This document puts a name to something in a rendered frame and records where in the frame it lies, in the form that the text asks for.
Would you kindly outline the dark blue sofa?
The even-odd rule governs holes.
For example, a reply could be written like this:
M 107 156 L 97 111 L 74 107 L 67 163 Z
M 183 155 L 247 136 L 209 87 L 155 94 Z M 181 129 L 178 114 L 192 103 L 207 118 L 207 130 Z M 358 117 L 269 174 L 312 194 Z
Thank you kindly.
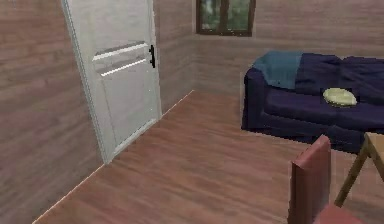
M 384 134 L 384 59 L 302 52 L 294 89 L 273 87 L 252 66 L 244 76 L 241 128 L 304 143 L 328 136 L 334 149 L 357 154 L 364 134 Z M 346 89 L 355 106 L 327 103 L 328 88 Z

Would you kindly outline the white room door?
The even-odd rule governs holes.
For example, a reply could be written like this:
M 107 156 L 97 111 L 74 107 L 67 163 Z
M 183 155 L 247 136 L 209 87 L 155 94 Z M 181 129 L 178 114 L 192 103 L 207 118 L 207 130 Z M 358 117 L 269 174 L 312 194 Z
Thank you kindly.
M 95 127 L 109 163 L 159 120 L 153 0 L 61 0 Z

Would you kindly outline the teal blanket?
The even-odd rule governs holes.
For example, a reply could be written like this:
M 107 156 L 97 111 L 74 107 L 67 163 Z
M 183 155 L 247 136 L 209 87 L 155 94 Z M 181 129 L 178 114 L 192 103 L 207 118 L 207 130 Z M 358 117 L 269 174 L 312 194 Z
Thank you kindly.
M 256 59 L 252 67 L 262 72 L 268 85 L 294 89 L 302 55 L 299 51 L 272 50 Z

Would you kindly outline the dark framed window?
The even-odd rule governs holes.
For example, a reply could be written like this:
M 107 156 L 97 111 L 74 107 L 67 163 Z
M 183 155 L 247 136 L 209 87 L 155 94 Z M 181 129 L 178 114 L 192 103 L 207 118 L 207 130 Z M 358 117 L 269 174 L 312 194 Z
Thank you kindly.
M 250 37 L 256 0 L 196 0 L 196 33 Z

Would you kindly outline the red chair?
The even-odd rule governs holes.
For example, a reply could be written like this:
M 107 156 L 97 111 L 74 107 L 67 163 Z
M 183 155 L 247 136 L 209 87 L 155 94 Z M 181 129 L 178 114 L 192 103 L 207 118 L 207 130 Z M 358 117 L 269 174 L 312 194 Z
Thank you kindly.
M 331 144 L 321 135 L 291 162 L 287 224 L 364 224 L 329 202 Z

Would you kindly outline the pale green round cushion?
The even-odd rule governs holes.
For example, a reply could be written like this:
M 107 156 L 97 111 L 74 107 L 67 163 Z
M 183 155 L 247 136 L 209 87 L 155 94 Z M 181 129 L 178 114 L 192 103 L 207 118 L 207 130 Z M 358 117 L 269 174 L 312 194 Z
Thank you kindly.
M 357 99 L 354 94 L 346 89 L 328 88 L 323 92 L 323 98 L 327 103 L 339 107 L 355 106 Z

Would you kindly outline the light wooden table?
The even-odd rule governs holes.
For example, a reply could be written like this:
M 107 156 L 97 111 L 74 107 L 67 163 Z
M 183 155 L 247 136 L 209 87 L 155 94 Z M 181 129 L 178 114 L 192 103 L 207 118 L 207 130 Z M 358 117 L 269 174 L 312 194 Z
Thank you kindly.
M 355 183 L 365 161 L 370 158 L 376 167 L 381 180 L 384 182 L 384 134 L 366 132 L 364 143 L 359 154 L 350 168 L 334 204 L 342 207 L 353 184 Z

